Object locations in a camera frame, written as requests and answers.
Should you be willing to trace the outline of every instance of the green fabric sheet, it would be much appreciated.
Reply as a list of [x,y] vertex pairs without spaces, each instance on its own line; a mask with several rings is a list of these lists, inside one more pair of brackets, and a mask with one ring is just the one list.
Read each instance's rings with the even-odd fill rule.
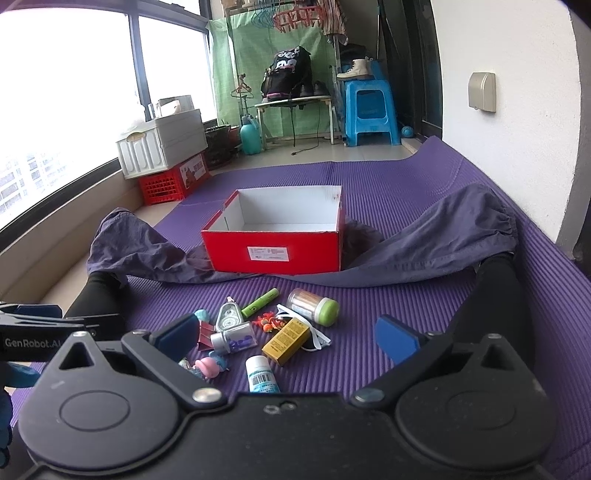
[[[236,55],[237,73],[246,73],[245,82],[252,88],[253,99],[247,100],[248,112],[256,116],[254,105],[261,103],[261,83],[265,69],[271,65],[275,54],[301,45],[311,54],[314,81],[321,80],[330,88],[335,63],[335,51],[319,27],[299,26],[288,33],[275,28],[259,28],[252,23],[254,12],[230,17]],[[218,123],[240,125],[239,100],[230,96],[234,90],[232,50],[226,19],[211,20],[208,29],[212,33],[213,85]],[[312,103],[293,109],[295,134],[320,134],[330,132],[328,108],[323,103]],[[292,136],[289,108],[269,108],[265,111],[265,126],[273,137]]]

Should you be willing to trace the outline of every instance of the red box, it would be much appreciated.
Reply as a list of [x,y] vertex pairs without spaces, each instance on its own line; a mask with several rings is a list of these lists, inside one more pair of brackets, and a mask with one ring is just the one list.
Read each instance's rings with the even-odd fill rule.
[[211,175],[202,153],[161,173],[138,178],[146,205],[184,200]]
[[340,270],[342,187],[235,191],[202,230],[215,270],[299,275]]

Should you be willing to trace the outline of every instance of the gloved hand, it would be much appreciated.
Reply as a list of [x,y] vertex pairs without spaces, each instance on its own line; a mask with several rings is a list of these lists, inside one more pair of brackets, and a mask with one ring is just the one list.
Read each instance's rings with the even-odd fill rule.
[[12,399],[4,387],[30,388],[41,374],[34,368],[12,362],[0,362],[0,468],[8,465],[8,446],[12,442]]

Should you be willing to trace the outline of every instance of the stool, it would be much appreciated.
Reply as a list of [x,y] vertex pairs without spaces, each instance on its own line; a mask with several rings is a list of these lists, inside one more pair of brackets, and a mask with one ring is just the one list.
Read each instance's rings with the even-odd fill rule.
[[[371,103],[378,104],[378,110],[385,110],[385,116],[379,118],[361,118],[358,114],[359,92],[374,90],[375,96],[383,97],[383,106],[381,100]],[[400,145],[400,132],[396,123],[396,110],[394,109],[394,100],[392,100],[392,91],[386,80],[350,80],[345,86],[346,119],[345,134],[347,135],[347,144],[350,147],[357,146],[357,135],[366,132],[387,132],[390,134],[390,143]]]

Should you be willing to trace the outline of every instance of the red crate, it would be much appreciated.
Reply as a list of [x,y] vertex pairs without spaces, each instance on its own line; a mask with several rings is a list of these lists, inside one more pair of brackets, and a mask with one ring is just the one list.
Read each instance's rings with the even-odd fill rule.
[[211,175],[202,154],[195,155],[170,170],[138,178],[146,205],[184,200]]

